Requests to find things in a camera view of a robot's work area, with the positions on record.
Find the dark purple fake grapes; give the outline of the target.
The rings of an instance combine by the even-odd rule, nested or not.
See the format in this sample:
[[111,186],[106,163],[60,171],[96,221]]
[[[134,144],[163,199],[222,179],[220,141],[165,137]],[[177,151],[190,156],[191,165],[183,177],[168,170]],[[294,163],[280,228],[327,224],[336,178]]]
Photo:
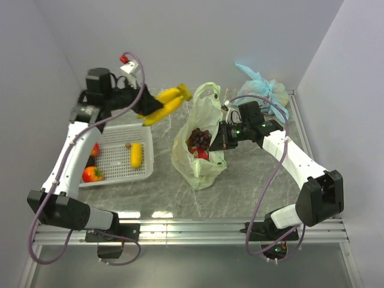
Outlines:
[[187,139],[186,144],[189,148],[207,150],[210,147],[211,139],[212,134],[209,130],[195,128]]

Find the pink fake dragon fruit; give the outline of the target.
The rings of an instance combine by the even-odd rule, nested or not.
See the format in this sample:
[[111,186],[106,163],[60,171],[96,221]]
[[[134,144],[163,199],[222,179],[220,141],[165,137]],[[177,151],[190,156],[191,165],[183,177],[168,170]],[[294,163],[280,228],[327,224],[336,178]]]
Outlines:
[[194,158],[203,159],[206,161],[209,160],[208,151],[203,150],[202,148],[192,147],[189,149],[189,152],[193,155]]

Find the yellow fake banana bunch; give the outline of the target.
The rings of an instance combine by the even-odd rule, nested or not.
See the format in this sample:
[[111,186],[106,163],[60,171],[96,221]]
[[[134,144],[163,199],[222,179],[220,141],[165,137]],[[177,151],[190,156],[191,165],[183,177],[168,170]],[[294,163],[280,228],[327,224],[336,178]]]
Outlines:
[[182,106],[184,101],[190,101],[192,95],[187,86],[182,83],[175,88],[169,88],[168,90],[161,92],[155,99],[163,104],[163,107],[148,116],[138,116],[139,119],[143,118],[143,126],[145,127],[156,124],[169,114],[173,113],[176,109]]

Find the light green plastic bag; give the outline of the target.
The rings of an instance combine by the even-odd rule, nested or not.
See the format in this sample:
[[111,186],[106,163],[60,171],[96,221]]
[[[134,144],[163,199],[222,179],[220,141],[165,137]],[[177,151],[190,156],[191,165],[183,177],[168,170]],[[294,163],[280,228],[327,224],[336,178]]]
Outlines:
[[213,137],[217,135],[223,118],[220,92],[220,86],[214,82],[206,82],[196,89],[190,114],[174,139],[171,162],[193,190],[210,187],[227,168],[223,151],[209,152],[208,159],[204,160],[195,158],[187,147],[187,139],[195,128],[208,130]]

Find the orange fake persimmon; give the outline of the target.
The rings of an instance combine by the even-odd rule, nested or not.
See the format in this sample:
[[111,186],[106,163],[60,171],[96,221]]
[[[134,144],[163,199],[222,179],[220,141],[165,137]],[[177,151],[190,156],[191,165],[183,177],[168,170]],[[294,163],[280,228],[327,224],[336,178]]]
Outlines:
[[82,181],[84,183],[99,182],[104,179],[103,172],[96,166],[88,166],[84,169],[82,174]]

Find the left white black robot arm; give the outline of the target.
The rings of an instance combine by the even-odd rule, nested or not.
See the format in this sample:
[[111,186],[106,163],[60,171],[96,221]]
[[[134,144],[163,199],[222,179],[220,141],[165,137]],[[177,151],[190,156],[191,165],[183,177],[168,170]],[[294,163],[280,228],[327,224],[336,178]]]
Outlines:
[[91,208],[79,201],[79,185],[91,150],[101,137],[105,124],[114,119],[112,112],[129,110],[149,115],[163,107],[148,91],[145,81],[137,81],[143,73],[134,62],[120,67],[124,87],[107,68],[90,69],[86,75],[86,89],[70,113],[67,137],[62,151],[48,179],[38,191],[30,191],[27,203],[37,223],[70,230],[99,230],[107,241],[121,234],[117,213]]

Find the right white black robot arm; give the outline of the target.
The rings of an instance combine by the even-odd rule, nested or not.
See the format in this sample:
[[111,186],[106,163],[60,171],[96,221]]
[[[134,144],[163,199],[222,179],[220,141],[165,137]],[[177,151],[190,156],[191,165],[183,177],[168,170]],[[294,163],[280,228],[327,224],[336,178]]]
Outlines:
[[227,101],[223,108],[238,112],[239,122],[224,120],[210,145],[210,151],[234,149],[249,140],[272,155],[291,175],[300,189],[296,203],[266,214],[261,232],[278,239],[287,228],[313,227],[344,210],[343,177],[313,161],[288,135],[288,128],[275,120],[265,120],[256,101],[238,107]]

